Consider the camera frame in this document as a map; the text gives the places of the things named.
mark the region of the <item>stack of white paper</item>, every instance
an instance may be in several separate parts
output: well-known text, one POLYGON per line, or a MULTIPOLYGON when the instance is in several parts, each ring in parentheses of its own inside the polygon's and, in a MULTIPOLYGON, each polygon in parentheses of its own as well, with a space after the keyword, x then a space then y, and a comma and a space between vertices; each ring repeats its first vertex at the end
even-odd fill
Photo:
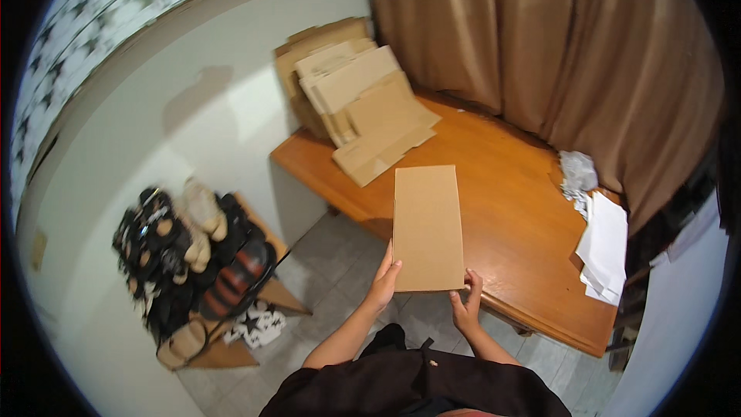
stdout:
POLYGON ((587 205, 588 224, 577 246, 584 261, 579 279, 587 286, 587 296, 617 306, 625 284, 628 220, 623 208, 599 192, 587 205))

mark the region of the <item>red and black shoe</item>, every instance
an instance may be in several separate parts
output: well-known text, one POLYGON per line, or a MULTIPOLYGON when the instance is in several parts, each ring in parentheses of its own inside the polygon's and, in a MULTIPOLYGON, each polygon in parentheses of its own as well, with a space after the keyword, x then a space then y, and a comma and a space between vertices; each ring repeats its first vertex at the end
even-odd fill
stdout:
POLYGON ((248 241, 232 263, 218 271, 216 281, 203 295, 199 312, 208 320, 241 314, 255 301, 276 265, 273 245, 260 240, 248 241))

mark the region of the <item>gray tile floor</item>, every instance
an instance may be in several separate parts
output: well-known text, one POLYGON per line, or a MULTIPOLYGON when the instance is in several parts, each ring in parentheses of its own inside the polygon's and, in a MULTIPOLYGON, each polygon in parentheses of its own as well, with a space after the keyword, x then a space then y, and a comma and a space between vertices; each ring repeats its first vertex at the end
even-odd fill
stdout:
MULTIPOLYGON (((283 284, 313 309, 314 315, 290 316, 279 338, 255 349, 260 367, 178 372, 182 385, 204 413, 209 417, 258 415, 283 380, 360 304, 385 246, 345 216, 322 217, 277 269, 283 284)), ((434 349, 472 356, 450 316, 445 293, 399 293, 376 321, 366 343, 385 324, 398 322, 411 348, 418 348, 430 337, 435 340, 434 349)), ((523 338, 484 312, 480 321, 499 344, 560 396, 574 416, 598 415, 620 380, 621 374, 607 368, 607 357, 592 358, 540 335, 523 338)))

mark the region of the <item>white wall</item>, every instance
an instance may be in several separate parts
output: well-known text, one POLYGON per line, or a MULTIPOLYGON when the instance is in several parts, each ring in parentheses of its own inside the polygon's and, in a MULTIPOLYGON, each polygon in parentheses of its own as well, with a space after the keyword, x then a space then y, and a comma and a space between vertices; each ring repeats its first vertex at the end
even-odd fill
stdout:
POLYGON ((196 174, 239 190, 295 241, 325 204, 271 165, 296 128, 272 51, 312 25, 369 14, 367 0, 203 0, 149 30, 74 103, 34 177, 18 236, 44 329, 102 415, 200 415, 156 361, 110 240, 126 206, 152 183, 179 192, 196 174), (48 243, 28 269, 36 229, 48 243))
POLYGON ((728 238, 719 223, 713 194, 670 247, 671 262, 658 258, 631 359, 602 417, 650 415, 688 364, 720 292, 728 238))

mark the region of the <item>person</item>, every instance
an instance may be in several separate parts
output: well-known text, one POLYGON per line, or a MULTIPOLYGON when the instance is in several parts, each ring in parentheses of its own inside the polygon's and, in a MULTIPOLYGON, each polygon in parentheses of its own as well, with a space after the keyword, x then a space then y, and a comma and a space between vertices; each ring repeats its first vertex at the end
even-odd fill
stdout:
POLYGON ((475 358, 430 349, 406 349, 404 331, 389 324, 354 361, 371 326, 394 295, 401 261, 392 242, 365 299, 301 369, 289 375, 260 413, 275 415, 527 415, 570 412, 532 370, 523 367, 479 325, 482 279, 466 270, 465 303, 450 292, 453 323, 475 358))

